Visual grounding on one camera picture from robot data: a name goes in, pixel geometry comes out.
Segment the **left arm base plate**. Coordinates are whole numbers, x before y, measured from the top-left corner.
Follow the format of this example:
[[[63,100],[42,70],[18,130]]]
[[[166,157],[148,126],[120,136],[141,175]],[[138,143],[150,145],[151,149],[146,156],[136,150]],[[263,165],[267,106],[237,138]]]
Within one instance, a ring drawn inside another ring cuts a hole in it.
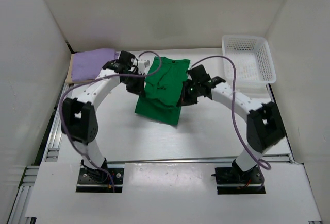
[[[109,176],[106,173],[96,175],[86,168],[81,167],[76,184],[78,193],[121,193],[123,190],[124,168],[109,167],[109,173],[114,182],[114,188],[111,185]]]

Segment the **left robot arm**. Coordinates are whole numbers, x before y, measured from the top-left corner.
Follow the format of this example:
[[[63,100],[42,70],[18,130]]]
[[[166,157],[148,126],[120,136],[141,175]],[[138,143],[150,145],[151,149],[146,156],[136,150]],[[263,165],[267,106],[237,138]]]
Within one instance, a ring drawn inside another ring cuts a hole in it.
[[[98,122],[96,111],[110,92],[125,84],[128,92],[141,96],[144,93],[145,74],[114,74],[102,70],[100,76],[90,83],[81,83],[72,89],[87,86],[80,95],[67,97],[67,90],[60,99],[59,114],[62,132],[67,136],[73,149],[82,157],[82,166],[95,182],[113,180],[107,170],[107,160],[101,154],[96,137]]]

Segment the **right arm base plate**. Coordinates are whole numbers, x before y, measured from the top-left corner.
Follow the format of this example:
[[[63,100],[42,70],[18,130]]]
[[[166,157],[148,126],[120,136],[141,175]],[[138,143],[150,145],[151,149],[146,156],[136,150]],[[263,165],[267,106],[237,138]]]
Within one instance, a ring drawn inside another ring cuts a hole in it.
[[[211,175],[216,179],[218,195],[257,195],[265,194],[260,170],[254,167],[239,175],[231,167],[216,167]]]

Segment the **beige t shirt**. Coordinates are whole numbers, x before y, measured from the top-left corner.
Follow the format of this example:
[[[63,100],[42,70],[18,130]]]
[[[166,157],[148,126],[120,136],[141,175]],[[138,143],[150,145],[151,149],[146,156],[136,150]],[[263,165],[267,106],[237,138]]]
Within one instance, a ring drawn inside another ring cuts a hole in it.
[[[69,69],[68,69],[68,73],[67,73],[67,76],[66,76],[66,79],[65,79],[65,83],[67,83],[67,84],[80,84],[80,83],[85,83],[85,82],[91,82],[92,81],[91,79],[81,80],[81,81],[72,80],[73,62],[74,62],[74,54],[71,54]]]

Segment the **purple t shirt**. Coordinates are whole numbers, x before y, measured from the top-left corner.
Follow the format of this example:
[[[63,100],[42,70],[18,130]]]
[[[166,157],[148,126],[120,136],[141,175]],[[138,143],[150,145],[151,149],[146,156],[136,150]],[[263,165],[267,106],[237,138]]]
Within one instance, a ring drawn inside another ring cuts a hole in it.
[[[112,48],[101,48],[72,55],[71,81],[84,82],[95,79],[108,61],[117,59],[119,53]]]

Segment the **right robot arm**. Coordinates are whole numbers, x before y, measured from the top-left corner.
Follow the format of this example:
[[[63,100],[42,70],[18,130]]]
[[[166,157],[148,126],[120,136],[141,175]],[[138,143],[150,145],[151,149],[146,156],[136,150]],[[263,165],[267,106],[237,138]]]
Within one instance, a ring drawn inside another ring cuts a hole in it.
[[[204,83],[188,79],[183,82],[178,106],[198,103],[199,97],[228,107],[243,152],[232,163],[232,178],[239,183],[250,177],[255,166],[271,170],[264,154],[286,136],[284,123],[276,103],[263,103],[234,90],[232,85],[215,77]]]

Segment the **green t shirt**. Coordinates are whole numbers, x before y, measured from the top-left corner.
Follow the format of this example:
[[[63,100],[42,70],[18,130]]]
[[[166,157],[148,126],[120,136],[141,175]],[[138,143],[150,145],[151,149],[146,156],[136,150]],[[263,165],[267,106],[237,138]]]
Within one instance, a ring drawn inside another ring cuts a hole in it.
[[[176,126],[181,107],[177,102],[181,96],[183,82],[187,80],[186,71],[189,59],[173,60],[154,57],[149,72],[159,69],[145,80],[145,96],[139,97],[135,113],[152,120]]]

